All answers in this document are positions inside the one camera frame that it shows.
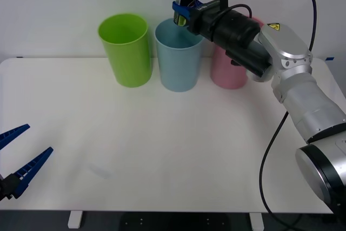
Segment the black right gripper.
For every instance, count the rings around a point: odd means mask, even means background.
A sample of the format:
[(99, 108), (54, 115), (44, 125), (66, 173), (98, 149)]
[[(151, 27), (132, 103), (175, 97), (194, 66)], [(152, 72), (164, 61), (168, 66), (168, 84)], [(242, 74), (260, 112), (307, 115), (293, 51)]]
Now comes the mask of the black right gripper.
[(221, 12), (219, 0), (202, 3), (194, 1), (192, 6), (182, 6), (173, 1), (174, 23), (179, 27), (188, 26), (193, 35), (203, 37), (224, 37), (225, 28), (221, 19), (215, 19)]

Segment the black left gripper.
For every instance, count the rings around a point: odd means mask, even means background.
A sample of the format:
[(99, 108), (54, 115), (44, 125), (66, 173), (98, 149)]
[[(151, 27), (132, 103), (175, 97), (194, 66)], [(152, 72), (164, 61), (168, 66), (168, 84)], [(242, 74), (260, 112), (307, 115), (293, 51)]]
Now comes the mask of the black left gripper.
[[(28, 124), (24, 124), (1, 133), (0, 150), (6, 147), (10, 142), (19, 137), (19, 135), (24, 133), (29, 128), (30, 126)], [(54, 149), (52, 147), (49, 147), (22, 168), (19, 168), (19, 170), (16, 172), (8, 175), (6, 178), (1, 176), (0, 201), (2, 201), (5, 197), (8, 199), (11, 199), (12, 197), (16, 199), (19, 198), (29, 186), (31, 180), (35, 177), (43, 164), (49, 158), (53, 150)]]

